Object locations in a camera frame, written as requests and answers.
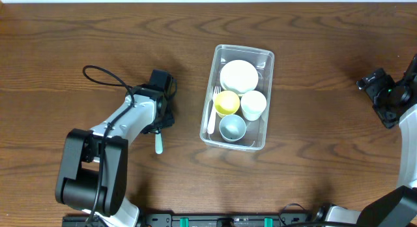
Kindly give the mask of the mint green plastic spoon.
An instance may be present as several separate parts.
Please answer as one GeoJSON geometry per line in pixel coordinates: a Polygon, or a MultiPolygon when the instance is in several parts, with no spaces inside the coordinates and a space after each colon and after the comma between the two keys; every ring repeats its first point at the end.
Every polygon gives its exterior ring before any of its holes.
{"type": "Polygon", "coordinates": [[[164,151],[164,143],[162,139],[162,133],[155,134],[155,153],[160,155],[164,151]]]}

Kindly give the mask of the white plastic fork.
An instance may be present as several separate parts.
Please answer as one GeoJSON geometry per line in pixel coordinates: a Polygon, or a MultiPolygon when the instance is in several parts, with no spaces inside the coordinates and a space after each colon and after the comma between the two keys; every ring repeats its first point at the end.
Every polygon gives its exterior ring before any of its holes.
{"type": "Polygon", "coordinates": [[[210,113],[210,117],[208,119],[208,125],[207,125],[207,133],[213,134],[214,133],[214,127],[216,123],[216,107],[215,107],[215,101],[217,95],[221,92],[222,88],[220,86],[216,86],[213,91],[212,95],[212,109],[210,113]]]}

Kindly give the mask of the yellow plastic cup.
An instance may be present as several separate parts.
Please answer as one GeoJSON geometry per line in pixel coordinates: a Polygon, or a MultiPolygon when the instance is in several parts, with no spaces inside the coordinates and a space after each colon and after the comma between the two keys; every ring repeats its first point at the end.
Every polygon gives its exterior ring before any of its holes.
{"type": "Polygon", "coordinates": [[[214,107],[221,118],[235,114],[240,108],[240,98],[233,91],[222,91],[217,94],[214,107]]]}

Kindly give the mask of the grey plastic bowl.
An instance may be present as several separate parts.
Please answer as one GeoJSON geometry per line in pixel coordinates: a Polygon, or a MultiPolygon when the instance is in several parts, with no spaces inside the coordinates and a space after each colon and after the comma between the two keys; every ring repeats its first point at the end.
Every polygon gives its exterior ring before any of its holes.
{"type": "Polygon", "coordinates": [[[238,96],[238,97],[243,97],[244,95],[245,95],[246,93],[236,93],[236,95],[238,96]]]}

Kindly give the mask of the white plastic bowl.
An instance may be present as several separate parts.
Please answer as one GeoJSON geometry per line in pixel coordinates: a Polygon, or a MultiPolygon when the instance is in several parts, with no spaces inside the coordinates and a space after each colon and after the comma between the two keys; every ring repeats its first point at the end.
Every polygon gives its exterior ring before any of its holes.
{"type": "Polygon", "coordinates": [[[220,71],[220,85],[224,90],[246,93],[257,87],[259,81],[256,68],[244,60],[230,61],[220,71]]]}

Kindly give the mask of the grey plastic cup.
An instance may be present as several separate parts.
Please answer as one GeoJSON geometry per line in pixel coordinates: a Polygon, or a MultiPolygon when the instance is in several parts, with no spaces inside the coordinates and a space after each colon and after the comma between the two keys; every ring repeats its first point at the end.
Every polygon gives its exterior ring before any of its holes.
{"type": "Polygon", "coordinates": [[[226,142],[237,142],[246,133],[246,123],[239,115],[227,115],[220,121],[219,131],[226,142]]]}

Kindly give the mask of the white plastic cup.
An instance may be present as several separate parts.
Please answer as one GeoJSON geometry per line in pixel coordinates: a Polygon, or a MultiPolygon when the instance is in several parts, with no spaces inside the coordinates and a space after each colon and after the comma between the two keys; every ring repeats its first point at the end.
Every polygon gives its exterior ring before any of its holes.
{"type": "Polygon", "coordinates": [[[248,91],[242,95],[240,106],[248,121],[258,120],[266,109],[266,97],[259,91],[248,91]]]}

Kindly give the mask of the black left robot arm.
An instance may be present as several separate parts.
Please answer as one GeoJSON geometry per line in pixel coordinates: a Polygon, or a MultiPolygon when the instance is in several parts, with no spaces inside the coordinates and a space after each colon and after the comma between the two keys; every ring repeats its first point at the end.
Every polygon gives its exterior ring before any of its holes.
{"type": "Polygon", "coordinates": [[[89,214],[86,226],[136,226],[139,208],[126,197],[128,148],[139,134],[160,134],[173,125],[170,83],[128,90],[124,102],[101,124],[66,136],[55,199],[89,214]]]}

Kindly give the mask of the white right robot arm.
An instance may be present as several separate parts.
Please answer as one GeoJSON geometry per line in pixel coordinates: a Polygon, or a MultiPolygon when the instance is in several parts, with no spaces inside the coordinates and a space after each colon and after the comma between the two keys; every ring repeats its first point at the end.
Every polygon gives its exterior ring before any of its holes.
{"type": "Polygon", "coordinates": [[[397,188],[362,211],[336,205],[322,207],[317,226],[407,226],[416,217],[416,60],[399,81],[383,68],[357,81],[373,103],[382,124],[401,131],[401,159],[397,188]]]}

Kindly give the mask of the clear plastic container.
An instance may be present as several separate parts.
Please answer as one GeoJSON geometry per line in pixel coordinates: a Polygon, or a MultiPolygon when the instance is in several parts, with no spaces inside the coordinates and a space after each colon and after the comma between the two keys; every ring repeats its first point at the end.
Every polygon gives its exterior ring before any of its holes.
{"type": "Polygon", "coordinates": [[[201,121],[200,138],[208,146],[234,149],[239,151],[258,151],[264,148],[268,125],[268,111],[272,92],[272,80],[274,73],[274,54],[269,50],[237,46],[230,44],[219,44],[215,51],[208,79],[207,93],[203,108],[201,121]],[[246,133],[237,142],[226,142],[219,131],[219,124],[222,118],[216,112],[216,123],[214,133],[207,133],[207,125],[212,109],[212,95],[214,88],[220,86],[220,71],[230,61],[244,60],[251,63],[257,70],[259,81],[257,87],[252,91],[259,91],[266,97],[266,109],[260,118],[255,121],[248,121],[238,109],[235,115],[241,116],[246,123],[246,133]]]}

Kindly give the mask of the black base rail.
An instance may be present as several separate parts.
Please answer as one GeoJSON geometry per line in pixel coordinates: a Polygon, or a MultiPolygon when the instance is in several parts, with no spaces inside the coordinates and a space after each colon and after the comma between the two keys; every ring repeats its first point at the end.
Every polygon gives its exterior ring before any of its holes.
{"type": "Polygon", "coordinates": [[[284,213],[280,215],[140,215],[136,226],[140,227],[231,227],[231,226],[289,226],[310,222],[311,214],[284,213]]]}

